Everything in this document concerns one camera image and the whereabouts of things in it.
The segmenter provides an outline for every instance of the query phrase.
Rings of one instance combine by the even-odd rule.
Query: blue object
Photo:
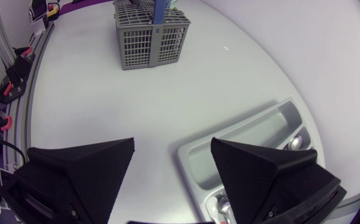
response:
[[[163,24],[165,0],[155,0],[153,24]]]

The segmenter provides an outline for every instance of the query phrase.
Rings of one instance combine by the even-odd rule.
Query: gray plastic basket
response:
[[[165,9],[164,23],[152,24],[154,1],[116,0],[116,33],[122,69],[154,67],[177,62],[190,20],[178,9]]]

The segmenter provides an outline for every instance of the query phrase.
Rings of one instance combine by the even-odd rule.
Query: metal spoon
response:
[[[209,197],[206,201],[206,208],[209,216],[213,219],[215,224],[220,224],[219,211],[217,209],[217,198],[213,196]]]
[[[219,213],[225,218],[227,224],[237,224],[234,215],[232,213],[231,204],[229,198],[222,197],[219,201]]]
[[[302,137],[300,135],[296,135],[288,143],[287,150],[291,150],[291,151],[299,150],[301,146],[302,146]]]

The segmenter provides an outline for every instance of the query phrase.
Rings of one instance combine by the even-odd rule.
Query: red clamp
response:
[[[7,124],[0,128],[1,131],[8,130],[11,127],[12,119],[10,116],[6,116],[5,118],[7,120]]]
[[[22,56],[26,56],[27,54],[29,54],[29,52],[31,52],[31,50],[32,50],[32,47],[29,47],[26,51],[24,51],[21,55]]]
[[[3,95],[7,96],[7,94],[10,92],[11,88],[12,88],[11,81],[8,81],[8,86],[7,86],[6,90],[4,91]]]

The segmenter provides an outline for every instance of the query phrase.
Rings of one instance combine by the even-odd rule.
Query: round white table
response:
[[[200,1],[178,63],[123,71],[112,2],[64,14],[44,53],[32,103],[31,146],[58,149],[135,138],[109,223],[199,221],[176,160],[185,143],[292,97],[324,165],[311,114],[277,64]]]

